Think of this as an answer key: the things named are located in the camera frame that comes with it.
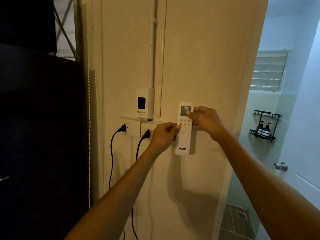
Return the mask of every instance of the remote control display screen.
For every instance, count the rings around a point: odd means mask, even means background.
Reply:
[[[186,115],[186,111],[190,111],[191,112],[191,107],[189,107],[189,106],[181,106],[180,116],[187,116]]]

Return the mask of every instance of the tiled floor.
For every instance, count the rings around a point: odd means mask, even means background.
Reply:
[[[255,238],[249,211],[226,204],[218,240],[254,240]]]

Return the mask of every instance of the floor drain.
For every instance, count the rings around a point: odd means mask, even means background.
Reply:
[[[243,219],[246,219],[246,218],[247,218],[246,214],[241,213],[241,212],[239,212],[239,211],[238,211],[238,215],[239,215],[239,217],[241,217],[241,218],[243,218]]]

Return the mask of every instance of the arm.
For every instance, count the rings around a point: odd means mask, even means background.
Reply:
[[[159,124],[148,148],[126,174],[82,217],[65,240],[118,240],[146,176],[157,157],[173,142],[180,126]]]
[[[206,131],[219,143],[270,238],[320,239],[320,211],[252,157],[225,129],[214,109],[200,106],[194,111],[188,113],[193,128]]]

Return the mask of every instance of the hand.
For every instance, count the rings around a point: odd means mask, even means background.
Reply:
[[[164,152],[174,141],[175,135],[178,133],[180,125],[176,123],[158,124],[153,131],[153,135],[148,148],[158,154]]]
[[[199,106],[194,108],[194,113],[187,111],[186,115],[193,120],[193,129],[207,132],[215,141],[226,131],[215,109]]]

